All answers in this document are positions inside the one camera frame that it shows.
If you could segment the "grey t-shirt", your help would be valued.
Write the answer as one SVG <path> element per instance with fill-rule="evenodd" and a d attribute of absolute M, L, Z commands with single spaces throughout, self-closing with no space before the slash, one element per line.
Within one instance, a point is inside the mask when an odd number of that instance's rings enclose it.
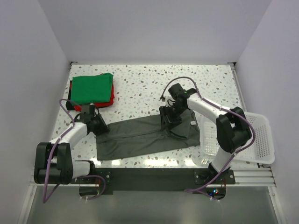
<path fill-rule="evenodd" d="M 108 161 L 200 145 L 195 113 L 186 110 L 177 127 L 161 130 L 159 115 L 110 123 L 110 131 L 96 137 L 97 159 Z"/>

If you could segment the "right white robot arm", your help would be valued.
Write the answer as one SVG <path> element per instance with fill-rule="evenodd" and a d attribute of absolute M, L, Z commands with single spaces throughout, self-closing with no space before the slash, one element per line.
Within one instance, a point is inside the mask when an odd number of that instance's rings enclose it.
<path fill-rule="evenodd" d="M 161 106 L 161 129 L 171 130 L 182 123 L 181 115 L 186 110 L 200 113 L 216 124 L 218 152 L 209 165 L 208 178 L 213 183 L 224 179 L 224 171 L 229 169 L 236 153 L 250 147 L 255 138 L 255 131 L 247 121 L 243 109 L 228 108 L 187 91 L 175 93 L 173 102 Z"/>

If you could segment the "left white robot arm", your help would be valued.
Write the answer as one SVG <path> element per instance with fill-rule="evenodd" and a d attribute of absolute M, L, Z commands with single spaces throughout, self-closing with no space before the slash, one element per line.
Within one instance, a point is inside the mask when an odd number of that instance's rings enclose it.
<path fill-rule="evenodd" d="M 101 135 L 110 131 L 102 116 L 78 115 L 74 126 L 50 142 L 36 148 L 34 181 L 38 184 L 69 184 L 81 177 L 86 183 L 96 180 L 97 172 L 91 160 L 75 160 L 72 149 L 89 133 Z"/>

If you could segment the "folded red t-shirt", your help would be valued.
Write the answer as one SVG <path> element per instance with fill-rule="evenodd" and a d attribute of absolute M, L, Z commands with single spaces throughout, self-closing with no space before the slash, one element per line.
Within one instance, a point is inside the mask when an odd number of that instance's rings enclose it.
<path fill-rule="evenodd" d="M 93 103 L 94 105 L 96 105 L 98 108 L 105 108 L 108 106 L 111 106 L 114 103 L 114 85 L 112 85 L 112 89 L 111 89 L 111 96 L 110 96 L 110 100 L 108 102 L 97 102 L 97 103 Z M 73 109 L 71 110 L 75 110 L 77 112 L 80 112 L 81 109 L 78 105 L 74 105 Z"/>

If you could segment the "folded black t-shirt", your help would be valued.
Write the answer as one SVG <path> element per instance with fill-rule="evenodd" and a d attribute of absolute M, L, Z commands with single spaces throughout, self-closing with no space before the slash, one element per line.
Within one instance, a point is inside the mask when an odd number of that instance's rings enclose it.
<path fill-rule="evenodd" d="M 66 101 L 66 103 L 65 103 L 66 109 L 68 111 L 74 111 L 75 108 L 74 108 L 74 106 L 70 102 L 70 99 L 71 99 L 71 87 L 69 87 L 69 93 L 68 93 L 68 98 L 67 99 L 68 99 L 68 101 Z"/>

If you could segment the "folded green t-shirt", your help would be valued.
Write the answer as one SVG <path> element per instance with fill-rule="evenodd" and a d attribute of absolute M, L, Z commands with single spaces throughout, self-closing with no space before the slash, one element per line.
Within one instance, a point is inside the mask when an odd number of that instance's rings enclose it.
<path fill-rule="evenodd" d="M 80 105 L 109 102 L 113 78 L 111 73 L 74 77 L 72 79 L 71 101 Z"/>

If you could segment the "white plastic basket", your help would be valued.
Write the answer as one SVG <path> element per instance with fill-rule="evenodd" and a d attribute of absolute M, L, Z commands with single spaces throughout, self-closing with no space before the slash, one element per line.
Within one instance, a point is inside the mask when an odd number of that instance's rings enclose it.
<path fill-rule="evenodd" d="M 268 119 L 261 114 L 251 112 L 245 112 L 245 116 L 253 126 L 256 138 L 254 143 L 240 152 L 234 160 L 271 165 L 275 160 L 275 149 Z M 202 117 L 199 127 L 202 153 L 215 157 L 219 149 L 216 124 L 208 118 Z"/>

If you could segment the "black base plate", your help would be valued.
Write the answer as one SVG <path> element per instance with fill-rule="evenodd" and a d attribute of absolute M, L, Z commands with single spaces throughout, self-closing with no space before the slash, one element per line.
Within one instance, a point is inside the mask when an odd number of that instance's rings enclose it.
<path fill-rule="evenodd" d="M 81 196 L 96 194 L 96 184 L 103 194 L 114 191 L 183 191 L 199 188 L 210 180 L 207 168 L 95 168 L 92 177 L 72 180 Z"/>

